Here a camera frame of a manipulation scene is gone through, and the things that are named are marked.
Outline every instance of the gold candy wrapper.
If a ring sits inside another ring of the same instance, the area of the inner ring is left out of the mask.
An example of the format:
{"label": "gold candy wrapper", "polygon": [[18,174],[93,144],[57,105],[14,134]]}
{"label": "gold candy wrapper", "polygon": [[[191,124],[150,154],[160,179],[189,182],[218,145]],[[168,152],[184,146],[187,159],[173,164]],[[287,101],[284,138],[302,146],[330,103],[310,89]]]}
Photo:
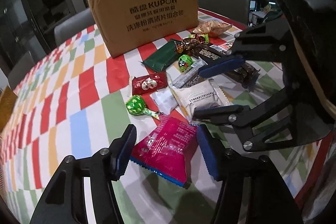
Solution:
{"label": "gold candy wrapper", "polygon": [[201,35],[195,35],[195,37],[188,37],[182,40],[181,44],[176,44],[176,52],[181,54],[184,51],[190,51],[197,45],[203,44],[206,39]]}
{"label": "gold candy wrapper", "polygon": [[210,37],[218,37],[220,34],[231,28],[232,25],[226,25],[225,23],[221,23],[219,21],[210,20],[208,22],[204,22],[201,25],[198,25],[195,30],[193,30],[193,33],[208,34]]}

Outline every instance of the blue gripper pad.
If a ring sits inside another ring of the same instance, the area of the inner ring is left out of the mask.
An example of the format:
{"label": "blue gripper pad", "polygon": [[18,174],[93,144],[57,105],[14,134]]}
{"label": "blue gripper pad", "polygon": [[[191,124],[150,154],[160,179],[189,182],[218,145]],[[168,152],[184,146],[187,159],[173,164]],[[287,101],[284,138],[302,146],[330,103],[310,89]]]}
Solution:
{"label": "blue gripper pad", "polygon": [[223,56],[215,60],[213,63],[199,68],[198,75],[204,78],[210,78],[228,71],[233,71],[244,63],[245,59],[241,55]]}
{"label": "blue gripper pad", "polygon": [[129,124],[123,135],[114,139],[109,147],[110,168],[118,179],[125,174],[136,141],[137,128],[133,124]]}
{"label": "blue gripper pad", "polygon": [[221,157],[225,147],[220,140],[212,137],[204,124],[198,126],[196,136],[209,175],[211,175],[214,180],[220,181],[221,169],[219,165],[221,164]]}

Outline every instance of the green candy wrapper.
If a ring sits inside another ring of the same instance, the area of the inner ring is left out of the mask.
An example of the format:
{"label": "green candy wrapper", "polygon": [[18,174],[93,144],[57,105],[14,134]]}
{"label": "green candy wrapper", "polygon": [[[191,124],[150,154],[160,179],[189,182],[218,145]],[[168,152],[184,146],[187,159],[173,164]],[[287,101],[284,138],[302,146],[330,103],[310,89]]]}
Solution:
{"label": "green candy wrapper", "polygon": [[146,107],[146,103],[140,95],[133,95],[126,103],[126,108],[131,115],[146,114],[152,116],[158,120],[160,112],[155,112]]}
{"label": "green candy wrapper", "polygon": [[178,60],[181,54],[176,50],[176,44],[181,44],[181,41],[170,39],[167,44],[163,45],[156,52],[151,54],[142,63],[156,72],[164,71],[171,64]]}
{"label": "green candy wrapper", "polygon": [[189,68],[194,61],[191,59],[189,55],[182,55],[178,59],[178,68],[181,72],[184,72],[187,68]]}

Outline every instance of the metal screw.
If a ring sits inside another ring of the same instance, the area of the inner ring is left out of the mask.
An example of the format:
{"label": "metal screw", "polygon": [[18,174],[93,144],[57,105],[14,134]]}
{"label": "metal screw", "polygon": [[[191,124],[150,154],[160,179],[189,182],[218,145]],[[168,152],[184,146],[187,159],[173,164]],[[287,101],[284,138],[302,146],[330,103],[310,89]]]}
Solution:
{"label": "metal screw", "polygon": [[109,149],[108,148],[102,148],[101,150],[99,150],[99,153],[101,154],[101,155],[106,155],[107,153],[109,153],[110,151],[109,151]]}
{"label": "metal screw", "polygon": [[253,146],[253,143],[251,141],[246,141],[244,144],[243,144],[243,147],[245,150],[250,150]]}
{"label": "metal screw", "polygon": [[235,120],[237,120],[237,116],[234,115],[234,114],[231,114],[231,115],[229,116],[229,122],[234,122]]}
{"label": "metal screw", "polygon": [[281,52],[283,52],[284,50],[286,50],[286,46],[285,45],[280,45],[279,50]]}
{"label": "metal screw", "polygon": [[71,155],[70,155],[70,156],[66,156],[66,157],[65,157],[65,162],[69,163],[70,161],[73,161],[74,158],[75,158],[75,157],[74,157],[74,156],[71,156]]}
{"label": "metal screw", "polygon": [[262,160],[263,162],[269,162],[269,157],[267,157],[266,155],[261,155],[259,157],[259,160]]}
{"label": "metal screw", "polygon": [[226,149],[225,149],[225,154],[226,154],[226,155],[232,155],[232,154],[233,154],[233,149],[231,149],[231,148],[226,148]]}

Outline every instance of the white snack package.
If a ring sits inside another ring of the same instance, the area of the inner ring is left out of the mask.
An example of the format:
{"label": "white snack package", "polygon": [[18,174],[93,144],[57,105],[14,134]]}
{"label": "white snack package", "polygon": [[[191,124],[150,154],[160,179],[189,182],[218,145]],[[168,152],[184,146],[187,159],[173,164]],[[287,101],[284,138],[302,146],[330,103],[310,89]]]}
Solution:
{"label": "white snack package", "polygon": [[206,109],[231,104],[213,79],[205,80],[189,88],[174,89],[170,86],[170,89],[189,123],[192,121],[196,108]]}
{"label": "white snack package", "polygon": [[172,112],[173,109],[179,105],[171,93],[169,87],[150,94],[150,97],[157,105],[159,111],[166,115],[169,115],[170,112]]}

